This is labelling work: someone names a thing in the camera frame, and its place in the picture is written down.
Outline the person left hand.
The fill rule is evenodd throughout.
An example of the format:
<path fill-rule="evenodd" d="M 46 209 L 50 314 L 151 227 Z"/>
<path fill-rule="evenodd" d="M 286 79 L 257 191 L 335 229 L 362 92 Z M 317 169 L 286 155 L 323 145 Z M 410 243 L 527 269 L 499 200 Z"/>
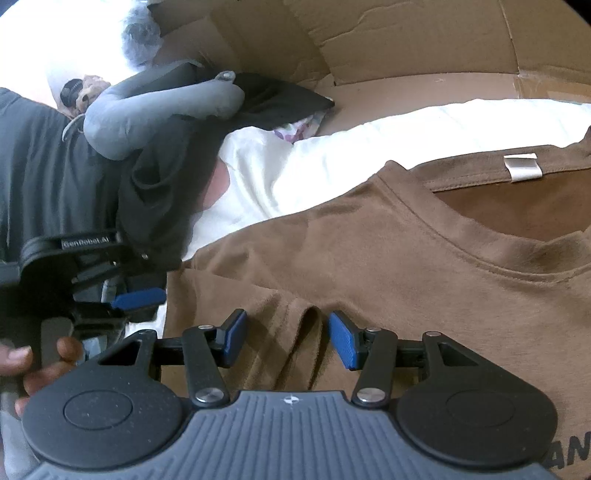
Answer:
<path fill-rule="evenodd" d="M 1 376 L 21 377 L 25 393 L 15 401 L 15 412 L 21 417 L 30 397 L 72 371 L 84 356 L 83 345 L 73 337 L 57 340 L 59 360 L 38 371 L 32 370 L 34 354 L 30 346 L 12 348 L 1 344 Z"/>

